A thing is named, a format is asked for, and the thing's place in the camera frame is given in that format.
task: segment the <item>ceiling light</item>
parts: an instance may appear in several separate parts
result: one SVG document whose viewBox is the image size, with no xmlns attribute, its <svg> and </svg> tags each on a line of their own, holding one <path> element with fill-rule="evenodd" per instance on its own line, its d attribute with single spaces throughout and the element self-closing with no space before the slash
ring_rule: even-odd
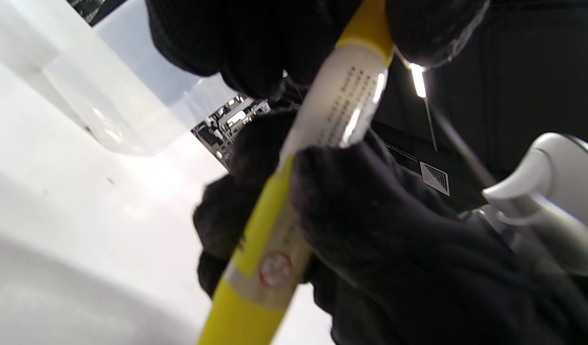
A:
<svg viewBox="0 0 588 345">
<path fill-rule="evenodd" d="M 419 97 L 426 98 L 426 87 L 424 86 L 424 68 L 412 63 L 409 65 L 411 75 L 413 76 L 413 83 L 415 85 L 415 92 Z"/>
</svg>

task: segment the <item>clear plastic box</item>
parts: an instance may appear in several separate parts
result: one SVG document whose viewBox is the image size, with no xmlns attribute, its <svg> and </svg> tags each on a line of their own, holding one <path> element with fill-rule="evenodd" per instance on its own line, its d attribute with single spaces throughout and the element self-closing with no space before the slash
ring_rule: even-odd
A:
<svg viewBox="0 0 588 345">
<path fill-rule="evenodd" d="M 160 55 L 143 0 L 124 3 L 44 73 L 89 134 L 130 155 L 158 153 L 235 95 L 220 76 L 194 76 Z"/>
</svg>

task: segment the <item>light fixture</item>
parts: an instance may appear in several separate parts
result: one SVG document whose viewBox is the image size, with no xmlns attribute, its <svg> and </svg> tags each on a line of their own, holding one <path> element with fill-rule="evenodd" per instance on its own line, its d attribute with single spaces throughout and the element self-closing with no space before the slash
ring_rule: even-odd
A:
<svg viewBox="0 0 588 345">
<path fill-rule="evenodd" d="M 428 106 L 428 98 L 426 98 L 426 86 L 424 85 L 424 70 L 425 68 L 415 65 L 409 65 L 411 76 L 413 76 L 413 84 L 415 85 L 415 93 L 424 99 L 424 106 L 426 107 L 426 117 L 428 118 L 428 126 L 430 127 L 430 137 L 432 138 L 432 146 L 434 151 L 439 151 L 437 147 L 437 138 L 434 136 L 434 126 L 432 125 L 432 116 L 430 116 L 430 107 Z"/>
<path fill-rule="evenodd" d="M 424 68 L 412 63 L 409 65 L 411 75 L 413 76 L 413 83 L 415 85 L 415 92 L 419 97 L 426 98 L 426 87 L 424 86 Z"/>
</svg>

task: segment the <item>black glove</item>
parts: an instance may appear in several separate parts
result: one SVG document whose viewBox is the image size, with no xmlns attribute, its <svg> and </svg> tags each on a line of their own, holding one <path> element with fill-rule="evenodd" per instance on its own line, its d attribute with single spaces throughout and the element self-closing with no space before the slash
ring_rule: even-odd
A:
<svg viewBox="0 0 588 345">
<path fill-rule="evenodd" d="M 294 114 L 259 118 L 235 142 L 232 173 L 208 186 L 193 220 L 211 295 Z M 493 232 L 458 220 L 380 140 L 313 148 L 294 160 L 291 203 L 316 258 L 316 304 L 340 345 L 523 344 L 544 299 Z"/>
<path fill-rule="evenodd" d="M 309 85 L 361 0 L 147 0 L 156 48 L 176 66 L 254 98 L 278 96 L 283 70 Z M 387 0 L 399 52 L 422 66 L 454 57 L 489 0 Z"/>
</svg>

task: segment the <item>red circular symbol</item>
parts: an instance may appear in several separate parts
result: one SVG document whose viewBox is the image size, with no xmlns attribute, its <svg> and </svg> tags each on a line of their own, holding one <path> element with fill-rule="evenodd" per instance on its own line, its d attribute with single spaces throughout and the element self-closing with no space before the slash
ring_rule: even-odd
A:
<svg viewBox="0 0 588 345">
<path fill-rule="evenodd" d="M 278 288 L 292 272 L 292 261 L 284 253 L 268 253 L 260 264 L 260 281 L 268 288 Z"/>
</svg>

